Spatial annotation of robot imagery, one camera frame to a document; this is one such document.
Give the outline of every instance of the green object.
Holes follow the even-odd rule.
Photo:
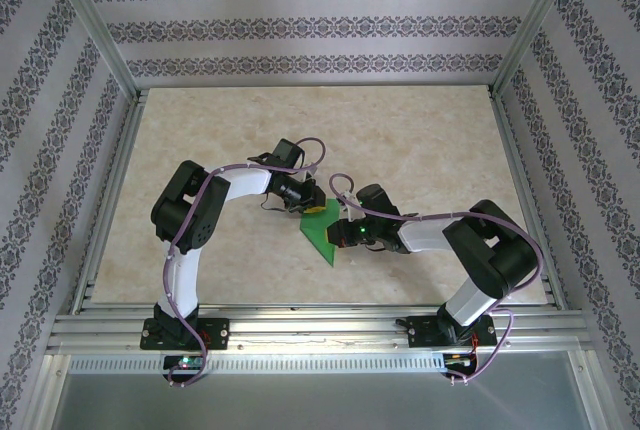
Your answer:
[[[336,246],[327,241],[327,227],[339,218],[340,204],[335,198],[328,198],[325,210],[317,213],[303,213],[300,220],[300,231],[332,267]]]

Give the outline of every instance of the black mounting plate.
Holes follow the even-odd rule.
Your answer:
[[[226,350],[229,343],[229,319],[228,318],[203,318],[198,317],[196,331],[204,340],[208,350]],[[142,350],[184,350],[197,351],[200,346],[195,339],[187,344],[181,344],[170,338],[158,325],[155,318],[147,318],[142,327],[140,338]]]
[[[407,317],[406,328],[409,334],[410,348],[451,347],[451,343],[438,329],[436,315]],[[471,336],[474,333],[478,337],[479,347],[493,347],[498,343],[493,319],[489,315],[482,315],[470,328],[468,336],[460,339],[455,346],[471,346]]]

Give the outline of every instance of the patterned wallpaper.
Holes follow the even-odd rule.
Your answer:
[[[532,0],[93,0],[138,83],[489,83]]]
[[[0,429],[19,427],[128,107],[69,0],[0,0]]]
[[[624,428],[640,428],[639,1],[556,0],[503,99]]]

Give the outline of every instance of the beige floor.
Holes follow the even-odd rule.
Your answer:
[[[214,168],[273,150],[280,138],[322,138],[317,174],[327,188],[347,172],[356,189],[380,183],[403,213],[466,210],[491,198],[523,218],[485,87],[154,89],[147,100],[94,302],[154,302],[163,251],[149,215],[186,159]],[[308,158],[318,155],[306,145]],[[332,268],[299,232],[296,216],[229,202],[204,248],[200,301],[437,304],[466,278],[452,252],[398,255],[338,250]],[[277,204],[277,197],[269,200]],[[541,284],[512,298],[545,302]]]

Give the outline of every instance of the enclosure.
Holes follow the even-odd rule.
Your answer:
[[[0,425],[640,428],[639,5],[0,0]],[[180,393],[140,350],[175,166],[308,135],[325,188],[347,171],[405,213],[495,198],[539,243],[468,387],[395,323],[435,314],[455,261],[349,249],[330,268],[262,199],[225,207],[203,251],[200,309],[231,322],[213,375]]]

